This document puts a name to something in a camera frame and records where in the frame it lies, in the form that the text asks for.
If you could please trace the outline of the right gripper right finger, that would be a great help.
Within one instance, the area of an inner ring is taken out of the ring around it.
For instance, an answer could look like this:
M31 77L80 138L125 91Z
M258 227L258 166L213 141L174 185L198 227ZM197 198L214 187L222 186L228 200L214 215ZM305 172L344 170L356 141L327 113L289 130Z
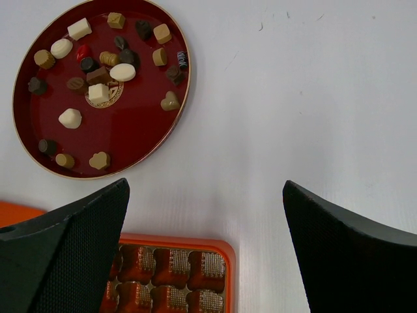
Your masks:
M416 235L287 181L285 217L311 312L415 312Z

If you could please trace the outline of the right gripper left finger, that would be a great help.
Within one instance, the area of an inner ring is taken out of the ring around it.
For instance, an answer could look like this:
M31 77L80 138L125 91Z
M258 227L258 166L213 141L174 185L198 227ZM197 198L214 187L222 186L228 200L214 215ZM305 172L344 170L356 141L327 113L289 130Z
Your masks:
M2 312L98 312L130 198L125 178L1 228Z

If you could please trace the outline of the white cube chocolate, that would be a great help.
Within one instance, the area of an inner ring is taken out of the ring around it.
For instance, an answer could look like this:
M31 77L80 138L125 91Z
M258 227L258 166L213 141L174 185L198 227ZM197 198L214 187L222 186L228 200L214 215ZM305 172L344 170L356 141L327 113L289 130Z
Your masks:
M109 87L102 83L89 86L89 100L94 104L100 104L109 100Z

